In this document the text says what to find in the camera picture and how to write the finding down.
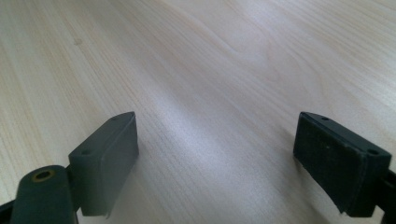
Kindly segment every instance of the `mounting hole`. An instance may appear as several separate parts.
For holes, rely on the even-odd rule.
[[[35,183],[39,183],[50,179],[54,175],[55,175],[55,171],[53,170],[43,170],[34,174],[32,180]]]
[[[84,149],[82,150],[81,154],[84,156],[91,155],[92,151],[90,149]]]
[[[375,156],[379,154],[378,151],[376,151],[376,150],[374,150],[374,149],[370,149],[370,148],[367,149],[367,152],[370,153],[370,154],[372,154],[372,155],[375,155]]]

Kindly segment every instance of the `light wood surface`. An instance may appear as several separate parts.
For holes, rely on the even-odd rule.
[[[126,111],[138,163],[80,223],[378,223],[292,148],[309,111],[396,154],[396,2],[0,1],[0,203]]]

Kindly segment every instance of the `wood grain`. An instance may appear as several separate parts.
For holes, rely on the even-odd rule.
[[[114,215],[80,223],[378,223],[339,215],[293,138],[310,111],[396,154],[395,71],[392,0],[1,1],[0,203],[135,111]]]

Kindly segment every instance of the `black bracket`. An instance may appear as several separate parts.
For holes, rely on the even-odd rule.
[[[20,182],[15,201],[0,206],[0,224],[78,223],[109,216],[139,154],[134,112],[109,119],[69,154],[70,165],[34,170]]]
[[[384,149],[321,115],[301,113],[294,156],[341,213],[371,217],[378,205],[383,223],[396,223],[396,175]]]

